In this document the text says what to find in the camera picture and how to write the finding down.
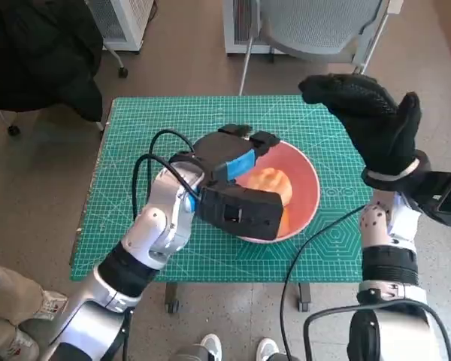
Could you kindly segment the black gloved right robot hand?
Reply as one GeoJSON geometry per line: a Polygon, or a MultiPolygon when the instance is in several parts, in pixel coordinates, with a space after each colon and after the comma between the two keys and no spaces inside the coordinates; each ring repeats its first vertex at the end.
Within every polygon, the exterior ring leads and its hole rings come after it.
{"type": "Polygon", "coordinates": [[[422,117],[415,92],[396,103],[386,88],[362,74],[311,75],[298,88],[305,103],[322,104],[340,120],[367,170],[398,176],[415,160],[422,117]]]}

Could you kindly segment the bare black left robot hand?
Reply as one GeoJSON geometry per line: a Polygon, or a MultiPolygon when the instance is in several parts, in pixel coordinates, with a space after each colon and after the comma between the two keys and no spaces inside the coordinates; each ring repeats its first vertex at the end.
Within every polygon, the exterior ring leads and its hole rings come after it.
{"type": "Polygon", "coordinates": [[[195,158],[204,166],[206,183],[233,181],[246,174],[280,143],[274,134],[251,131],[249,125],[227,124],[195,142],[195,158]]]}

